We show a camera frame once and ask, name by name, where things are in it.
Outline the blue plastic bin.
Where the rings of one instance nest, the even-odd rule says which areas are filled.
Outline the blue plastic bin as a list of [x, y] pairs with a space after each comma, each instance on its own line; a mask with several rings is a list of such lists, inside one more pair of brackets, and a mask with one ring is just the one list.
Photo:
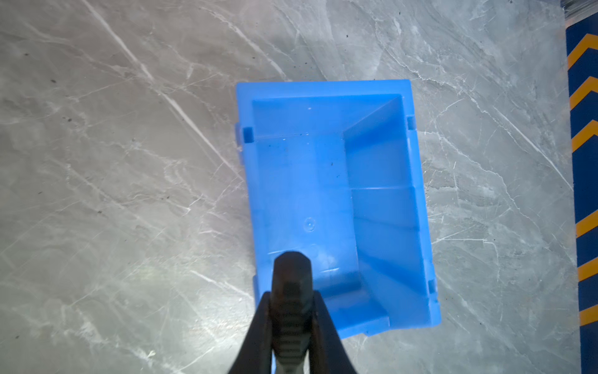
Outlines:
[[284, 252], [311, 261], [341, 338], [441, 322], [407, 79], [242, 83], [235, 127], [257, 299]]

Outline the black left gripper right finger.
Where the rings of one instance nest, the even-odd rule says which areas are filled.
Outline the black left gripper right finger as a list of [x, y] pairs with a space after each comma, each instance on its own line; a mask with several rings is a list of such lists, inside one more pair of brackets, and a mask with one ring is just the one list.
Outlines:
[[313, 295], [310, 373], [357, 374], [319, 291]]

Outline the black handled screwdriver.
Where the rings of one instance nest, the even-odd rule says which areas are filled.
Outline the black handled screwdriver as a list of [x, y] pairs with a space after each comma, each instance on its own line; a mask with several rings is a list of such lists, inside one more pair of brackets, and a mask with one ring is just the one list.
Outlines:
[[285, 252], [273, 267], [270, 316], [278, 373], [299, 373], [311, 340], [313, 307], [311, 261], [300, 252]]

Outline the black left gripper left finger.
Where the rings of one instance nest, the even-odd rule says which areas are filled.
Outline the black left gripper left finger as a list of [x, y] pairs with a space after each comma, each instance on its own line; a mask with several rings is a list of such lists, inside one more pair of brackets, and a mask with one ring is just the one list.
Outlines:
[[270, 293], [260, 299], [249, 330], [229, 374], [271, 374], [273, 367], [273, 324]]

